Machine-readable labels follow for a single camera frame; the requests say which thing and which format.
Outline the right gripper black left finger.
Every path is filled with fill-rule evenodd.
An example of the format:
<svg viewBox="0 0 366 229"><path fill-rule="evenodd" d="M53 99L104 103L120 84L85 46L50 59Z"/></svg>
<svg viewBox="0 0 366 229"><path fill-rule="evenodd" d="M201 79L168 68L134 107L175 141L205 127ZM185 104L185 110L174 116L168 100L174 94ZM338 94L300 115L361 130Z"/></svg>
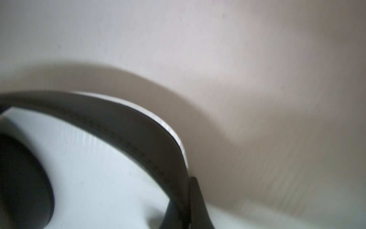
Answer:
<svg viewBox="0 0 366 229"><path fill-rule="evenodd" d="M159 229L183 229L181 213L173 201L169 201Z"/></svg>

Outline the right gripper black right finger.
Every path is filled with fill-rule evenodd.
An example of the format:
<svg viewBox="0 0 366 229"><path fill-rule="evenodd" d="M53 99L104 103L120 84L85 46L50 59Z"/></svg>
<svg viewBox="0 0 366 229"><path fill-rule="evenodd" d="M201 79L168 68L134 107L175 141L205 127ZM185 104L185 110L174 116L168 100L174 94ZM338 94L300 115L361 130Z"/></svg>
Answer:
<svg viewBox="0 0 366 229"><path fill-rule="evenodd" d="M191 229L214 229L198 180L190 177Z"/></svg>

